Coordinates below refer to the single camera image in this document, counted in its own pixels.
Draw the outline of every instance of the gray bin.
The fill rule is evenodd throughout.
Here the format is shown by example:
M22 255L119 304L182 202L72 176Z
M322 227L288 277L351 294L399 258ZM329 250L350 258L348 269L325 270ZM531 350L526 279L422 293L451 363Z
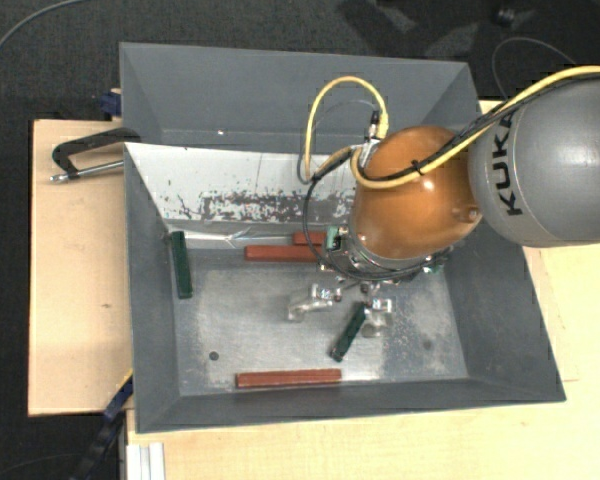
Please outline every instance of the gray bin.
M174 165L192 146L297 153L308 106L342 74L378 87L394 130L460 129L478 112L462 63L135 44L122 46L121 62L125 126L144 142L177 146L160 160L171 155ZM369 109L338 105L368 98L362 89L334 91L326 106L337 108L320 124L318 153L360 141ZM313 265L247 263L239 248L188 242L194 296L178 298L164 237L191 231L192 220L188 212L165 217L159 201L172 185L146 162L136 165L142 151L125 151L139 432L565 399L522 249L487 224L458 244L441 273L396 287L390 332L357 338L337 364L327 351L351 315L355 289L301 324L285 321L291 291L332 281ZM186 181L193 172L172 174ZM240 371L303 367L341 367L343 382L254 391L232 383Z

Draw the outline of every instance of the black carpet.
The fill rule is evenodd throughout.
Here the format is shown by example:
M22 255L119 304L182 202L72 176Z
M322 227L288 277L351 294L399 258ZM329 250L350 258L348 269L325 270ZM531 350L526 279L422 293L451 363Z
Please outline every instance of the black carpet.
M0 0L0 37L58 1ZM492 54L509 37L600 64L600 0L520 0L511 28L490 21L498 2L109 0L48 14L18 32L0 53L0 479L67 478L99 425L97 415L27 418L29 120L104 119L98 98L120 84L123 40L455 59L469 64L483 98L501 97ZM566 64L529 42L507 43L496 59L509 95ZM97 478L115 475L114 456Z

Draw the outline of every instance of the yellow cable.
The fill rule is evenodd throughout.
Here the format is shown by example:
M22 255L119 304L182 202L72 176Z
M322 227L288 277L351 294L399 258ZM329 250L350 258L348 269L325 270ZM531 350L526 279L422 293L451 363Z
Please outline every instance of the yellow cable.
M500 109L498 111L498 114L505 111L508 107L516 104L520 100L523 100L524 98L527 98L528 96L535 94L536 92L544 89L545 87L547 87L551 84L554 84L556 82L564 80L565 78L569 78L569 77L577 76L577 75L595 74L595 73L600 73L600 66L581 66L581 67L576 67L576 68L569 68L569 69L565 69L564 71L560 71L558 73L550 75L546 78L543 78L539 82L536 82L535 84L533 84L532 86L525 89L524 91L522 91L521 93L516 95L514 98L509 100L505 105L503 105L502 109ZM428 172L431 172L436 167L440 167L447 160L449 160L454 155L456 155L457 153L459 153L460 151L465 149L467 146L469 146L472 142L474 142L478 137L480 137L480 135L482 135L490 127L491 126L487 126L487 127L483 128L482 130L477 131L473 135L470 135L462 143L458 144L456 147L449 150L446 154L440 156L439 158L435 159L431 163L422 167L420 169L420 172L413 172L411 174L406 174L400 178L396 178L395 180L372 181L372 180L363 178L362 174L358 170L358 159L359 159L360 153L361 153L360 150L355 151L353 153L353 156L351 157L351 171L353 172L353 175L356 178L357 182L367 188L388 189L388 188L399 187L400 185L404 185L405 183L409 183L410 181L413 181L414 179L419 178L421 176L420 173L426 174Z
M311 106L311 111L309 112L309 121L307 123L307 133L305 136L304 143L304 175L307 180L311 178L311 142L313 140L313 122L316 117L316 112L318 111L318 106L320 105L320 102L327 94L327 92L333 89L336 85L347 82L353 82L361 85L362 87L367 89L376 99L378 105L380 106L380 122L378 123L378 131L376 137L378 139L384 139L387 136L387 132L389 131L389 114L387 113L387 106L385 105L384 99L382 98L382 95L378 92L378 90L369 82L357 76L347 75L341 76L340 78L336 78L335 80L331 80L331 82L325 85L322 88L322 90L318 93L318 96L316 96L316 99L313 101L313 105ZM329 162L334 156L335 155L329 157L329 159L326 162L324 162L322 166L325 166L327 162Z

